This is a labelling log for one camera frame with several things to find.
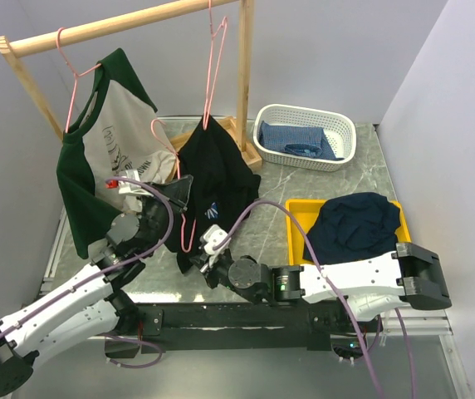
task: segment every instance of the white wall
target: white wall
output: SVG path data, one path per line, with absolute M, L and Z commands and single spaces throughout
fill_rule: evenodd
M 380 127 L 414 238 L 440 254 L 475 394 L 475 1 L 450 0 Z
M 40 33 L 169 0 L 20 0 Z M 257 0 L 249 117 L 275 102 L 381 121 L 446 0 Z M 213 114 L 235 115 L 238 5 L 230 18 Z M 123 47 L 160 115 L 200 115 L 209 51 L 208 12 L 158 22 L 69 47 L 82 71 Z M 66 82 L 69 70 L 51 52 Z M 81 81 L 87 92 L 91 78 Z M 78 104 L 87 95 L 78 97 Z
M 34 34 L 15 2 L 0 2 L 3 34 Z M 68 93 L 49 57 L 29 65 L 55 109 L 66 112 Z M 0 55 L 0 317 L 32 300 L 40 287 L 61 210 L 55 176 L 60 147 Z

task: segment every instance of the wooden post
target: wooden post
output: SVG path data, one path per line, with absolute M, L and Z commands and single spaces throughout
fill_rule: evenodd
M 247 150 L 248 88 L 251 77 L 254 0 L 239 1 L 239 72 L 237 83 L 237 131 L 234 137 L 241 152 Z
M 0 36 L 0 52 L 5 58 L 7 64 L 12 68 L 17 78 L 22 83 L 23 88 L 27 94 L 32 98 L 32 101 L 37 106 L 38 110 L 44 115 L 47 122 L 51 125 L 57 137 L 62 141 L 62 128 L 58 123 L 58 119 L 55 117 L 49 102 L 46 97 L 40 91 L 38 84 L 32 78 L 31 73 L 27 70 L 26 66 L 20 61 L 12 52 L 11 44 L 5 36 Z

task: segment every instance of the cable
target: cable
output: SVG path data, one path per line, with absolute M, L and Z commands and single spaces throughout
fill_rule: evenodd
M 140 320 L 140 322 L 138 323 L 138 341 L 141 341 L 141 338 L 143 337 L 143 333 L 144 333 L 144 324 Z
M 414 356 L 413 348 L 411 347 L 411 341 L 407 335 L 407 328 L 405 328 L 404 318 L 400 314 L 398 308 L 395 309 L 396 316 L 400 321 L 400 327 L 402 328 L 402 334 L 404 335 L 405 347 L 407 349 L 407 357 L 409 358 L 409 371 L 411 372 L 411 399 L 416 399 L 417 397 L 417 374 L 414 369 Z
M 380 337 L 381 333 L 381 316 L 378 316 L 378 329 L 376 330 L 376 335 L 374 335 L 374 341 L 369 346 L 369 353 L 372 352 L 372 348 L 375 346 L 375 344 L 378 342 L 378 338 Z
M 133 256 L 129 259 L 123 260 L 123 261 L 121 261 L 117 264 L 114 264 L 114 265 L 112 265 L 108 268 L 104 268 L 104 269 L 100 270 L 99 272 L 94 273 L 91 276 L 88 276 L 87 278 L 82 279 L 79 283 L 74 284 L 71 289 L 67 289 L 66 291 L 60 293 L 56 297 L 54 297 L 54 298 L 50 299 L 49 301 L 47 301 L 46 303 L 44 303 L 42 306 L 40 306 L 40 307 L 36 308 L 35 310 L 33 310 L 32 312 L 26 314 L 26 316 L 24 316 L 23 318 L 18 320 L 15 325 L 10 326 L 9 328 L 7 328 L 7 330 L 5 330 L 3 332 L 0 332 L 0 340 L 2 338 L 6 337 L 8 334 L 12 333 L 13 331 L 20 328 L 24 323 L 28 322 L 31 318 L 34 318 L 36 315 L 38 315 L 39 313 L 41 313 L 44 310 L 46 310 L 47 308 L 49 308 L 52 304 L 57 303 L 62 298 L 64 298 L 66 295 L 72 293 L 74 289 L 78 289 L 78 288 L 82 287 L 83 285 L 89 283 L 90 281 L 92 281 L 95 278 L 98 278 L 99 276 L 102 276 L 106 273 L 113 272 L 113 271 L 115 271 L 119 268 L 123 268 L 127 264 L 132 264 L 133 262 L 135 262 L 137 260 L 146 258 L 150 254 L 152 254 L 156 249 L 158 249 L 165 242 L 166 239 L 168 239 L 169 235 L 171 234 L 171 230 L 173 228 L 173 219 L 174 219 L 174 217 L 173 217 L 173 210 L 171 209 L 171 205 L 169 205 L 169 202 L 167 201 L 167 199 L 160 192 L 158 192 L 158 190 L 154 189 L 153 187 L 151 187 L 149 185 L 141 183 L 137 180 L 127 179 L 125 177 L 112 177 L 112 178 L 108 179 L 106 182 L 108 183 L 108 182 L 111 182 L 111 181 L 124 181 L 126 183 L 131 183 L 133 185 L 138 185 L 142 189 L 144 189 L 146 191 L 149 191 L 152 195 L 154 195 L 154 197 L 156 197 L 165 206 L 166 210 L 168 211 L 169 224 L 168 224 L 168 229 L 165 231 L 164 237 L 162 237 L 162 239 L 160 239 L 153 247 L 147 249 L 143 253 L 135 255 L 135 256 Z
M 109 338 L 109 339 L 113 339 L 114 341 L 121 341 L 121 342 L 133 343 L 134 345 L 143 345 L 146 347 L 152 347 L 153 349 L 156 349 L 156 351 L 158 352 L 158 356 L 156 357 L 156 359 L 154 359 L 152 362 L 145 363 L 145 364 L 124 364 L 124 363 L 118 362 L 117 360 L 109 358 L 108 361 L 112 364 L 115 364 L 117 367 L 134 368 L 134 369 L 151 367 L 151 366 L 154 366 L 156 363 L 158 363 L 160 359 L 162 358 L 162 356 L 164 355 L 164 350 L 162 349 L 162 347 L 152 342 L 141 341 L 138 339 L 117 337 L 115 335 L 109 335 L 109 334 L 101 334 L 101 336 Z
M 248 213 L 253 208 L 255 208 L 255 207 L 257 207 L 258 205 L 261 205 L 261 204 L 269 204 L 269 205 L 275 206 L 279 210 L 281 210 L 284 214 L 286 214 L 289 217 L 289 219 L 291 219 L 293 224 L 296 226 L 298 231 L 301 233 L 302 238 L 304 239 L 304 242 L 306 243 L 306 246 L 307 246 L 308 250 L 310 251 L 310 255 L 311 255 L 311 259 L 313 259 L 313 263 L 315 264 L 315 266 L 319 270 L 319 273 L 321 273 L 321 275 L 322 275 L 321 265 L 319 264 L 319 260 L 316 257 L 315 251 L 311 247 L 311 243 L 310 243 L 310 240 L 306 236 L 306 232 L 304 231 L 302 226 L 298 223 L 298 220 L 296 220 L 295 216 L 293 216 L 283 206 L 281 206 L 280 204 L 278 204 L 276 202 L 269 201 L 267 199 L 259 199 L 255 202 L 253 202 L 252 204 L 250 204 L 239 215 L 239 217 L 236 220 L 236 223 L 234 223 L 234 225 L 232 226 L 232 228 L 228 232 L 227 237 L 225 237 L 225 239 L 219 245 L 216 245 L 215 247 L 213 247 L 213 249 L 217 250 L 217 249 L 221 248 L 222 246 L 224 246 L 230 240 L 232 235 L 234 233 L 236 233 L 236 230 L 238 229 L 240 223 L 243 222 L 243 220 L 248 215 Z M 340 300 L 340 302 L 345 307 L 346 312 L 348 313 L 348 317 L 350 318 L 350 321 L 352 322 L 352 325 L 354 326 L 355 334 L 357 335 L 357 339 L 360 343 L 361 351 L 363 352 L 363 358 L 365 359 L 365 363 L 367 365 L 367 368 L 369 369 L 370 378 L 372 379 L 372 382 L 374 383 L 375 389 L 378 392 L 379 397 L 383 399 L 383 398 L 385 398 L 384 389 L 381 386 L 380 381 L 378 380 L 378 376 L 376 374 L 374 366 L 372 365 L 372 361 L 370 360 L 369 352 L 368 352 L 367 347 L 365 345 L 365 340 L 363 339 L 363 334 L 361 333 L 360 326 L 358 325 L 357 320 L 356 320 L 354 314 L 352 313 L 352 309 L 350 309 L 349 304 L 346 302 L 346 299 L 343 296 L 343 293 L 331 282 L 331 280 L 328 278 L 328 276 L 325 276 L 325 280 L 328 283 L 328 285 L 330 285 L 332 291 L 335 293 L 337 298 Z

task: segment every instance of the blue folded cloth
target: blue folded cloth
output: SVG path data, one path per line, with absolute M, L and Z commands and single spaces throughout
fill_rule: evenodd
M 317 160 L 343 160 L 335 157 L 320 127 L 271 126 L 263 121 L 258 139 L 271 151 Z

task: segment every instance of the wooden base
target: wooden base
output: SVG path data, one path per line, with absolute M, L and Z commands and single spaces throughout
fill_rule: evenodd
M 236 141 L 236 134 L 237 134 L 237 122 L 235 118 L 232 118 L 231 116 L 228 116 L 220 121 L 219 125 L 221 125 L 224 130 L 227 131 L 227 133 Z M 177 135 L 173 137 L 172 139 L 169 139 L 173 147 L 178 151 L 180 150 L 184 144 L 189 140 L 189 137 L 192 135 L 192 131 L 189 131 L 188 133 L 183 133 L 182 135 Z M 247 164 L 249 168 L 253 172 L 256 172 L 262 168 L 262 157 L 257 153 L 256 148 L 252 143 L 247 140 L 245 143 L 243 143 L 245 146 L 244 151 L 242 151 L 241 155 L 243 157 L 243 160 Z

